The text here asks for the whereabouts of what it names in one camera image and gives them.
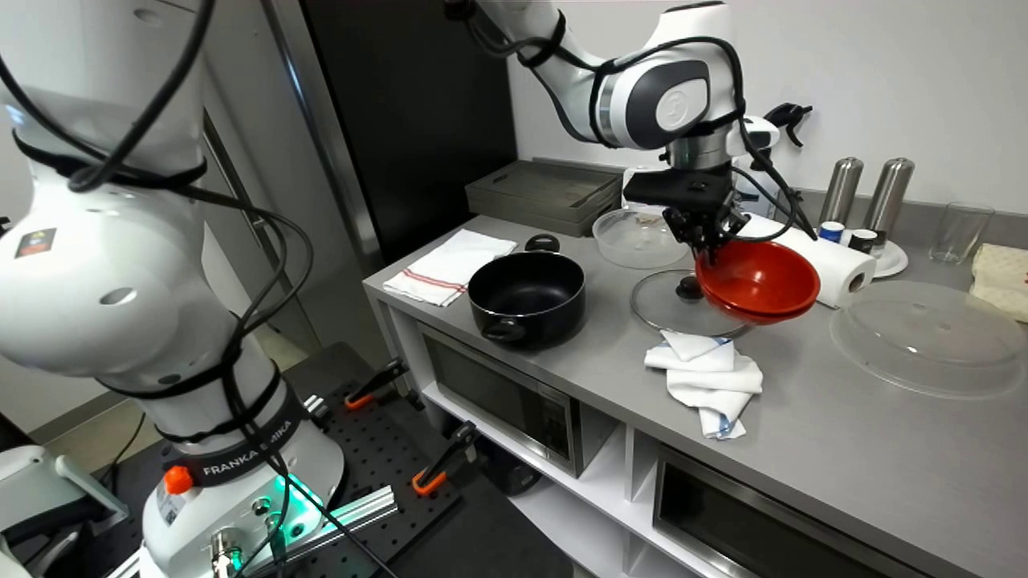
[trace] pot handle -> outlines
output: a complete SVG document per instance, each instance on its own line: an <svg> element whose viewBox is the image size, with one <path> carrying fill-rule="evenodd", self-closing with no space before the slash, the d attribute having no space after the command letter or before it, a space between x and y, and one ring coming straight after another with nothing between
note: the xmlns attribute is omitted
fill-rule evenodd
<svg viewBox="0 0 1028 578"><path fill-rule="evenodd" d="M559 240L551 234L534 234L527 246L522 246L527 254L554 254L559 250Z"/></svg>
<svg viewBox="0 0 1028 578"><path fill-rule="evenodd" d="M517 345L527 337L527 328L517 317L501 317L480 330L494 345Z"/></svg>

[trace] white wall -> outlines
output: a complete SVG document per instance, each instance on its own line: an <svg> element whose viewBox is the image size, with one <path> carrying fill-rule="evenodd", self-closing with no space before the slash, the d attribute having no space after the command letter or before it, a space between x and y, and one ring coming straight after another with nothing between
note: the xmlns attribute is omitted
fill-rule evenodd
<svg viewBox="0 0 1028 578"><path fill-rule="evenodd" d="M559 0L597 55L631 51L671 0ZM887 159L917 164L911 201L1028 215L1028 4L1021 0L730 0L747 111L812 103L806 151L781 155L792 187L821 191L838 159L860 159L860 192ZM579 146L522 69L509 69L519 159L625 164Z"/></svg>

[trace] black cooking pot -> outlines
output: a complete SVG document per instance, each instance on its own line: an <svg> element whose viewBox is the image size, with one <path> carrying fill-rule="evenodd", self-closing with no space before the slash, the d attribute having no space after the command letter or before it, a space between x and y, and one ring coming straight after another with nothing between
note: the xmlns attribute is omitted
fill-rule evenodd
<svg viewBox="0 0 1028 578"><path fill-rule="evenodd" d="M541 346L571 337L583 311L583 274L559 257L551 234L536 234L527 254L480 267L470 284L478 330L503 346Z"/></svg>

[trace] pepper shaker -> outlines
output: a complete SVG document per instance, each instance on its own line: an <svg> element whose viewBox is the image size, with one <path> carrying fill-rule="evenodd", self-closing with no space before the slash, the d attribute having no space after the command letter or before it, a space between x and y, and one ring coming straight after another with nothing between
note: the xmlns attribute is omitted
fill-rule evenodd
<svg viewBox="0 0 1028 578"><path fill-rule="evenodd" d="M848 220L848 208L854 207L854 192L860 184L865 164L857 159L840 159L831 170L831 184L826 192L821 220L816 222L840 222Z"/></svg>
<svg viewBox="0 0 1028 578"><path fill-rule="evenodd" d="M901 197L911 178L911 162L908 159L894 159L877 181L865 228L877 232L877 240L887 240L899 208L901 208Z"/></svg>

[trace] red bowl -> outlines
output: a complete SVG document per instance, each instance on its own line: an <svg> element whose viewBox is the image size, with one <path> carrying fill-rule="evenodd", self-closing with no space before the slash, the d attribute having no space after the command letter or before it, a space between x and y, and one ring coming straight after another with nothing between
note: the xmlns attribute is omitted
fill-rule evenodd
<svg viewBox="0 0 1028 578"><path fill-rule="evenodd" d="M821 284L808 260L781 246L743 246L713 254L713 265L696 260L702 295L736 317L785 322L804 314Z"/></svg>

